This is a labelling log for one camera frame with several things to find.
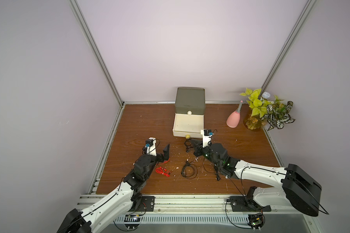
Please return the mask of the black earphones top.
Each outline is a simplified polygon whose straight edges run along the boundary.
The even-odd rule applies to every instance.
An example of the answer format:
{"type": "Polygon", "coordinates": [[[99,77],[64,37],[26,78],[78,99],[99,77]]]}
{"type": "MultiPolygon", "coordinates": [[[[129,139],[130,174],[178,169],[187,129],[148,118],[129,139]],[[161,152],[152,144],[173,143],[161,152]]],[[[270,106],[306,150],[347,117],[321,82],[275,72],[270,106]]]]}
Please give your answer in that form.
{"type": "Polygon", "coordinates": [[[184,146],[186,147],[186,153],[189,153],[193,148],[192,140],[190,138],[186,139],[184,142],[184,146]]]}

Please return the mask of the black earphones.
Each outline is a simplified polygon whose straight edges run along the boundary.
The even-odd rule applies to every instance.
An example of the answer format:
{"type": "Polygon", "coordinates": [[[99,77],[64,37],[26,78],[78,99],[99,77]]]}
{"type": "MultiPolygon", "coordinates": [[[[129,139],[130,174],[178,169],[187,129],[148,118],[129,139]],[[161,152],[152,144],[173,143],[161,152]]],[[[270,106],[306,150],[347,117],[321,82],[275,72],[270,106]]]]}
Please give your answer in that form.
{"type": "Polygon", "coordinates": [[[197,166],[190,161],[186,161],[181,170],[181,176],[185,179],[194,179],[198,175],[197,166]]]}
{"type": "Polygon", "coordinates": [[[186,139],[184,142],[184,146],[186,147],[186,153],[189,153],[193,148],[192,140],[190,138],[186,139]]]}
{"type": "Polygon", "coordinates": [[[219,168],[217,165],[214,165],[214,174],[216,175],[216,180],[219,181],[221,180],[220,175],[219,175],[219,168]]]}

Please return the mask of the cream drawer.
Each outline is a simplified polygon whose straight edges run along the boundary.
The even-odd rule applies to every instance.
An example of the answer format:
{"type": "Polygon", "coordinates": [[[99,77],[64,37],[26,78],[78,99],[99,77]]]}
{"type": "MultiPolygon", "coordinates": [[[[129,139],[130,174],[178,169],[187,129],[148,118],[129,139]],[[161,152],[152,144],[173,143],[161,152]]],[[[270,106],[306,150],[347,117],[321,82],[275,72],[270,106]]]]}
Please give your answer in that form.
{"type": "Polygon", "coordinates": [[[175,114],[173,136],[202,138],[204,130],[203,115],[175,114]]]}

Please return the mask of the olive green top drawer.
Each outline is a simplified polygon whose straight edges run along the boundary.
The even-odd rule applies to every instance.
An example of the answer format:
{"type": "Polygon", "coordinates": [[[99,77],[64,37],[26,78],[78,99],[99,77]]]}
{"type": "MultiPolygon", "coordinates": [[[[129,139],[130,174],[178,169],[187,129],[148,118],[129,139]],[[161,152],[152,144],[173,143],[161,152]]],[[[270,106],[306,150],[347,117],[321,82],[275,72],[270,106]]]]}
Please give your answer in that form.
{"type": "Polygon", "coordinates": [[[192,107],[192,106],[175,106],[176,114],[188,114],[191,112],[192,115],[204,115],[206,107],[192,107]]]}

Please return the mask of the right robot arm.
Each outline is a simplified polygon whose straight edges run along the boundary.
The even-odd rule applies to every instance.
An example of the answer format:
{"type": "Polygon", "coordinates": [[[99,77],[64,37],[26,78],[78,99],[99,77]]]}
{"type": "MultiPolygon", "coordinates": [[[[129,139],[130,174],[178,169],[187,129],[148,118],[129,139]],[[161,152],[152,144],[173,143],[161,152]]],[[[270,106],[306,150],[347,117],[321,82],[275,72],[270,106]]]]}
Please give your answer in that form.
{"type": "Polygon", "coordinates": [[[203,156],[213,163],[217,174],[228,179],[250,180],[267,184],[268,188],[252,188],[245,195],[249,208],[269,205],[292,206],[308,216],[320,213],[321,185],[295,164],[287,167],[267,167],[252,164],[228,155],[220,143],[203,143],[191,139],[196,157],[203,156]]]}

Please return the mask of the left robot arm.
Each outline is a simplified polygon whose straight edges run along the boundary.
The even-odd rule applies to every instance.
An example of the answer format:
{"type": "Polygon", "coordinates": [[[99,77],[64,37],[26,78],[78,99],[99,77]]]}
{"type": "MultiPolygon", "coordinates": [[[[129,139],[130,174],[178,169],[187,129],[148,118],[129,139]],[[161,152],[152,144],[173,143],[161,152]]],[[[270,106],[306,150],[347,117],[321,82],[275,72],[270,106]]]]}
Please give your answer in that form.
{"type": "Polygon", "coordinates": [[[61,223],[59,233],[100,233],[118,216],[137,210],[141,205],[141,190],[158,163],[169,160],[170,145],[163,153],[150,150],[134,163],[134,168],[122,179],[121,183],[91,206],[78,211],[71,210],[61,223]]]}

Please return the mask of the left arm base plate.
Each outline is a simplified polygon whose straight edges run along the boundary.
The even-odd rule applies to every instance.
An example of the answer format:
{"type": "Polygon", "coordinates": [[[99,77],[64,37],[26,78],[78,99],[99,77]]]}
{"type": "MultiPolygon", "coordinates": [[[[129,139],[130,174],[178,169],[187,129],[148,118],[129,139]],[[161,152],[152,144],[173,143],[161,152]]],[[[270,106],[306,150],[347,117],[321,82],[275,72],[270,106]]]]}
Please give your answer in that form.
{"type": "Polygon", "coordinates": [[[133,201],[129,212],[153,212],[155,196],[140,196],[133,201]]]}

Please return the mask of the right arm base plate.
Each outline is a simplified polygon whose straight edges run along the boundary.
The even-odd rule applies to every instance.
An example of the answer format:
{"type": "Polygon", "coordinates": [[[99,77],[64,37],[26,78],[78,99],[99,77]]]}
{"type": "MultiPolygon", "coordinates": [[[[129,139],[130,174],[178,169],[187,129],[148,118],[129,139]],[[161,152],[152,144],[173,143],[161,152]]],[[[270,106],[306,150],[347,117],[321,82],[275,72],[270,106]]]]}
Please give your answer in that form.
{"type": "Polygon", "coordinates": [[[271,212],[271,206],[260,206],[253,199],[243,196],[230,196],[229,204],[233,212],[271,212]]]}

